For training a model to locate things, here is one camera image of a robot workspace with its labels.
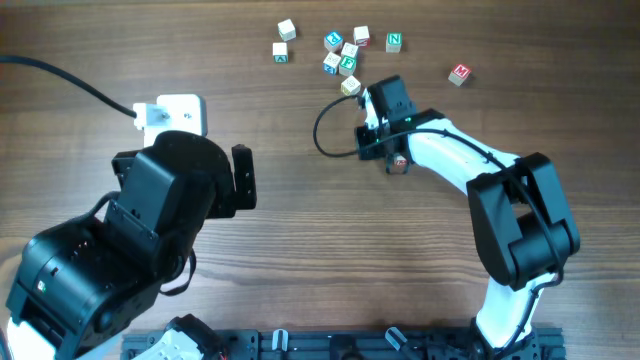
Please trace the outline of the block with red M side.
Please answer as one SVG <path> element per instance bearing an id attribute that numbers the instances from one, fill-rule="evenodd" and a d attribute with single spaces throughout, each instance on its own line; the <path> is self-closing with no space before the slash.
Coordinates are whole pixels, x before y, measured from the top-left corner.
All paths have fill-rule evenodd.
<path id="1" fill-rule="evenodd" d="M 408 160 L 401 154 L 396 154 L 391 168 L 394 174 L 406 174 L 409 170 Z"/>

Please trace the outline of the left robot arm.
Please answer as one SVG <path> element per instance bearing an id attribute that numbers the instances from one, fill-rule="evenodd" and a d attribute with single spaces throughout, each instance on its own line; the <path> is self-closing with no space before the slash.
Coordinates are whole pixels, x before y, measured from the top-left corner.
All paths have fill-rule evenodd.
<path id="1" fill-rule="evenodd" d="M 120 188 L 88 212 L 35 235 L 9 292 L 12 352 L 77 359 L 125 330 L 196 264 L 208 219 L 257 203 L 253 154 L 226 154 L 204 136 L 171 130 L 112 160 Z"/>

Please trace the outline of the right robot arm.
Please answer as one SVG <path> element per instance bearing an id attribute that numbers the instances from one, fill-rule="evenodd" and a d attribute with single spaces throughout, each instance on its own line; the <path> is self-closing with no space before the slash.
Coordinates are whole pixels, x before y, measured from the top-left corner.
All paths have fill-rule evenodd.
<path id="1" fill-rule="evenodd" d="M 457 129 L 444 114 L 417 111 L 400 76 L 367 87 L 366 117 L 355 131 L 362 160 L 405 159 L 427 168 L 468 200 L 475 247 L 489 275 L 473 320 L 479 353 L 505 359 L 532 341 L 532 315 L 544 290 L 564 280 L 580 234 L 551 160 L 498 151 Z"/>

